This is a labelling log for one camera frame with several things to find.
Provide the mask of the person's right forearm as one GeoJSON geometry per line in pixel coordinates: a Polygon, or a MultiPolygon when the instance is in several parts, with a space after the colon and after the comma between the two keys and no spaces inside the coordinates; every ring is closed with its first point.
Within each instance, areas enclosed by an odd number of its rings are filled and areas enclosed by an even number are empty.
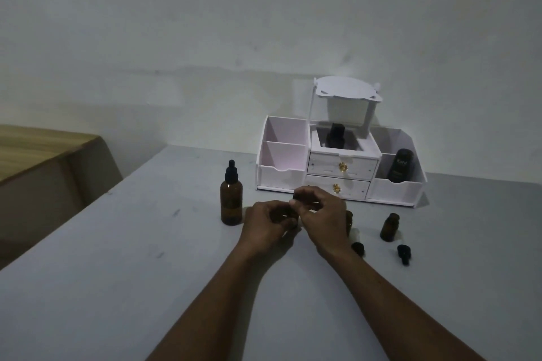
{"type": "Polygon", "coordinates": [[[349,245],[318,252],[349,289],[389,361],[486,361],[349,245]]]}

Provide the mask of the white drawer with gold knob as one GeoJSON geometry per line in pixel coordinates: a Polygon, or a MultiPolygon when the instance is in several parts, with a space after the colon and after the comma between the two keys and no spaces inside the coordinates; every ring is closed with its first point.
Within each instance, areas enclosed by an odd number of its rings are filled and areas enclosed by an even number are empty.
{"type": "Polygon", "coordinates": [[[317,186],[322,190],[345,200],[364,201],[370,182],[365,180],[307,175],[305,185],[317,186]]]}
{"type": "Polygon", "coordinates": [[[379,159],[311,152],[307,173],[345,180],[370,181],[377,171],[378,163],[379,159]]]}

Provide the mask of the brown wooden table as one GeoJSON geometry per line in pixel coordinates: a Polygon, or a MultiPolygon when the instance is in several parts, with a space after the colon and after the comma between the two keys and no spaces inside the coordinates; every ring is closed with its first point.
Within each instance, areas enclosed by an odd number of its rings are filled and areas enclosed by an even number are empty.
{"type": "Polygon", "coordinates": [[[122,180],[98,135],[0,124],[0,270],[122,180]]]}

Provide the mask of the person's left hand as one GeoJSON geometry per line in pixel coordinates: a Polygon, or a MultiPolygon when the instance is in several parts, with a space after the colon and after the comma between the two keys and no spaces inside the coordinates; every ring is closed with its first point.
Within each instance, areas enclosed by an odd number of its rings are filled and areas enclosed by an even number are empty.
{"type": "Polygon", "coordinates": [[[246,260],[267,254],[273,248],[287,244],[297,234],[285,235],[273,242],[265,223],[265,202],[256,202],[245,213],[240,239],[234,248],[236,255],[246,260]]]}

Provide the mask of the person's right hand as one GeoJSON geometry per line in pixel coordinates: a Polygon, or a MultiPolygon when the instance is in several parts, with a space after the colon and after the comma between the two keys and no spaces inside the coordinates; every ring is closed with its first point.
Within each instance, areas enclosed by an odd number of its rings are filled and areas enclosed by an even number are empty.
{"type": "Polygon", "coordinates": [[[334,261],[339,257],[352,254],[349,238],[346,235],[346,221],[344,226],[328,224],[323,226],[302,226],[308,233],[318,253],[327,261],[334,261]]]}

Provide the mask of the white organizer mirror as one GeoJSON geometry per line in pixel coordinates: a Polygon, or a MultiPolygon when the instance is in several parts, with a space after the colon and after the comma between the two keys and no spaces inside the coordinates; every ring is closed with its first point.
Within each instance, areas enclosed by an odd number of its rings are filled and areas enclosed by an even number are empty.
{"type": "Polygon", "coordinates": [[[370,134],[370,127],[375,116],[376,107],[383,100],[381,96],[382,85],[345,76],[324,76],[313,79],[310,105],[306,124],[312,118],[315,98],[325,99],[331,107],[328,111],[330,122],[354,121],[361,122],[358,126],[360,138],[366,139],[370,134]]]}

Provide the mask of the large amber dropper bottle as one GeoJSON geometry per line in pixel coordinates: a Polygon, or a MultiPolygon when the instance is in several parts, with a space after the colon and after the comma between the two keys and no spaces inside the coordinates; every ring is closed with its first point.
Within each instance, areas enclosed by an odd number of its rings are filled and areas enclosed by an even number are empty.
{"type": "Polygon", "coordinates": [[[229,160],[224,181],[220,185],[220,219],[227,226],[236,226],[242,221],[243,185],[235,161],[229,160]]]}

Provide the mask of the black square bottle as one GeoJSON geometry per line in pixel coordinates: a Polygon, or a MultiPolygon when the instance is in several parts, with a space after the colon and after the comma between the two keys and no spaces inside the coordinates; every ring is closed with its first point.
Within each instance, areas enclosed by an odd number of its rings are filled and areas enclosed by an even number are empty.
{"type": "Polygon", "coordinates": [[[326,135],[325,147],[332,149],[345,149],[345,125],[341,123],[333,123],[326,135]]]}

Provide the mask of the person's left forearm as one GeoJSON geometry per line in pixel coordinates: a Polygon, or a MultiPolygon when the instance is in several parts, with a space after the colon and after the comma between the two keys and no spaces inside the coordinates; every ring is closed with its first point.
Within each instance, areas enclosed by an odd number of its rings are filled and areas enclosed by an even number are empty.
{"type": "Polygon", "coordinates": [[[146,361],[226,361],[253,264],[276,243],[238,242],[146,361]]]}

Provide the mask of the white cosmetic organizer box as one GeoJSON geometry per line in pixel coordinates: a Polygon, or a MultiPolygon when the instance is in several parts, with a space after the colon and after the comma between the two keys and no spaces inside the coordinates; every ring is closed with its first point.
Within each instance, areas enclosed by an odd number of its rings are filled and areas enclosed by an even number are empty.
{"type": "Polygon", "coordinates": [[[266,117],[256,162],[257,189],[293,193],[294,189],[305,186],[311,152],[329,153],[379,159],[377,171],[369,181],[366,199],[359,202],[417,206],[428,180],[410,135],[401,129],[371,126],[369,137],[363,139],[359,136],[360,124],[317,119],[311,119],[309,124],[306,124],[306,117],[266,117]],[[345,125],[344,150],[325,147],[326,135],[333,123],[345,125]],[[393,183],[387,180],[386,176],[397,151],[401,148],[414,152],[415,163],[410,181],[393,183]]]}

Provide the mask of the black cosmetic tube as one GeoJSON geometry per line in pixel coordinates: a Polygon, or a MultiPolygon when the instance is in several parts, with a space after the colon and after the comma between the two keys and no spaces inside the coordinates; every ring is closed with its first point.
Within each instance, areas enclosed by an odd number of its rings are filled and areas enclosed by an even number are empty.
{"type": "Polygon", "coordinates": [[[412,150],[401,148],[397,151],[386,179],[393,183],[410,181],[415,163],[415,154],[412,150]]]}

